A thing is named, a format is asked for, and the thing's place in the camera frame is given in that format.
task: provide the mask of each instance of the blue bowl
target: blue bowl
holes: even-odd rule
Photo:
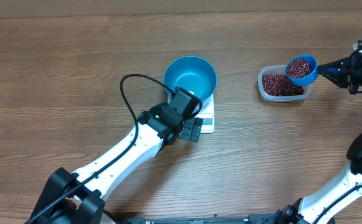
[[[317,77],[318,77],[318,62],[316,60],[316,58],[312,55],[306,54],[306,55],[300,55],[298,57],[293,58],[293,60],[291,60],[286,68],[288,67],[288,65],[290,65],[290,63],[292,63],[295,59],[297,58],[304,58],[305,60],[307,60],[308,64],[310,64],[311,68],[312,68],[312,72],[303,77],[303,78],[291,78],[288,74],[287,74],[287,69],[286,69],[286,76],[287,78],[290,79],[290,81],[294,84],[294,85],[298,85],[298,86],[306,86],[309,85],[311,83],[313,83]]]
[[[164,84],[172,90],[183,87],[201,101],[208,99],[217,87],[217,74],[206,60],[185,56],[172,62],[164,73]]]

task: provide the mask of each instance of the wood grain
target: wood grain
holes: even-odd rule
[[[0,0],[0,18],[362,9],[362,0]]]
[[[312,194],[362,132],[362,95],[318,77],[304,101],[264,103],[257,76],[300,54],[319,63],[346,57],[360,38],[362,11],[0,20],[0,223],[24,223],[53,171],[84,166],[131,129],[121,77],[162,80],[183,55],[217,71],[216,131],[166,147],[106,208],[148,218],[241,216]],[[140,78],[125,91],[137,114],[166,99]],[[336,218],[362,223],[362,198]]]

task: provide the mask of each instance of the white scale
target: white scale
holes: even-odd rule
[[[202,109],[196,117],[203,119],[203,125],[201,126],[202,134],[211,134],[214,132],[214,94],[203,102]]]

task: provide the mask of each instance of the plastic container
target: plastic container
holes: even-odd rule
[[[264,86],[262,85],[262,76],[265,74],[286,74],[286,65],[274,65],[265,67],[261,70],[261,72],[258,75],[258,89],[261,94],[262,100],[265,102],[289,102],[289,101],[295,101],[295,100],[302,100],[306,98],[311,93],[311,84],[303,86],[304,94],[298,95],[298,96],[271,96],[268,93],[265,92]]]
[[[300,55],[298,57],[295,57],[293,58],[293,60],[291,60],[288,64],[290,65],[290,63],[292,63],[295,59],[297,58],[304,58],[305,60],[307,60],[308,64],[311,66],[312,68],[312,72],[303,77],[303,78],[292,78],[290,76],[287,75],[287,72],[286,73],[286,76],[287,78],[290,79],[290,81],[294,84],[294,85],[298,85],[298,86],[306,86],[306,85],[309,85],[311,83],[313,83],[317,78],[318,78],[318,71],[317,71],[317,68],[318,68],[318,62],[317,62],[317,59],[312,56],[312,55],[309,55],[309,54],[305,54],[305,55]]]

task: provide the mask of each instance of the empty blue bowl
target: empty blue bowl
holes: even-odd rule
[[[217,87],[217,74],[203,58],[185,56],[172,62],[164,73],[164,84],[172,90],[183,87],[201,101],[208,99]]]
[[[304,58],[305,60],[307,60],[308,64],[310,64],[310,66],[312,68],[312,72],[303,78],[291,78],[289,75],[287,75],[287,69],[286,69],[287,78],[289,78],[290,81],[294,85],[298,85],[298,86],[306,86],[306,85],[313,83],[318,77],[318,72],[317,72],[318,62],[317,62],[316,58],[309,54],[300,55],[298,57],[293,58],[293,60],[291,60],[287,64],[286,68],[288,67],[288,65],[290,65],[290,63],[292,63],[297,58]]]

